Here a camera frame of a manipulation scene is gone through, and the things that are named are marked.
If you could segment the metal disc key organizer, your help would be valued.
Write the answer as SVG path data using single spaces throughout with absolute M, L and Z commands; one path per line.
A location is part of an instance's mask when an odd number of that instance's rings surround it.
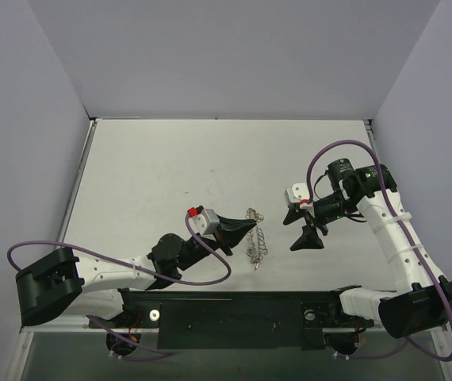
M 264 221 L 264 216 L 254 208 L 249 207 L 246 211 L 246 219 L 255 221 L 255 227 L 246 235 L 246 256 L 249 258 L 253 270 L 257 271 L 263 259 L 269 252 L 266 246 L 264 232 L 260 226 L 260 223 Z

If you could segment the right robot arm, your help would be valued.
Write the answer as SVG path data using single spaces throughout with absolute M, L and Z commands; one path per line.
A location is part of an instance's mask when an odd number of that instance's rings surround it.
M 445 325 L 452 313 L 452 281 L 435 265 L 416 235 L 411 214 L 386 166 L 355 169 L 348 159 L 328 165 L 332 193 L 311 200 L 308 186 L 295 183 L 285 190 L 289 225 L 305 220 L 291 250 L 322 249 L 328 224 L 360 213 L 369 224 L 395 279 L 394 291 L 344 287 L 326 306 L 328 319 L 343 325 L 352 317 L 379 322 L 395 338 Z

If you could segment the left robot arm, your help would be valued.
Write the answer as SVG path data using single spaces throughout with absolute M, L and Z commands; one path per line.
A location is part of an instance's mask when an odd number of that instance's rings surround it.
M 52 252 L 17 269 L 22 325 L 43 325 L 70 310 L 125 327 L 133 322 L 136 308 L 122 299 L 122 289 L 153 291 L 185 284 L 183 271 L 209 255 L 223 261 L 257 225 L 253 219 L 221 217 L 201 207 L 188 210 L 185 223 L 190 239 L 167 233 L 147 255 L 125 260 L 50 242 Z

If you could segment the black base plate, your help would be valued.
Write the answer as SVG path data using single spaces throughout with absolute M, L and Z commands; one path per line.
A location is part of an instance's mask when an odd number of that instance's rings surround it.
M 334 291 L 121 291 L 121 312 L 94 328 L 154 329 L 157 347 L 321 349 L 374 326 L 339 307 Z

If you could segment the aluminium table edge rail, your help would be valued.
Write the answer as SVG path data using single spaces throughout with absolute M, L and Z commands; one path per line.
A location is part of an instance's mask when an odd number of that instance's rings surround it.
M 373 150 L 373 152 L 375 153 L 375 155 L 377 157 L 377 161 L 381 164 L 381 158 L 379 156 L 379 153 L 378 153 L 378 150 L 376 147 L 375 136 L 373 134 L 372 120 L 365 119 L 363 122 L 364 122 L 364 126 L 366 129 L 366 134 L 367 134 L 369 142 L 370 142 L 370 147 Z

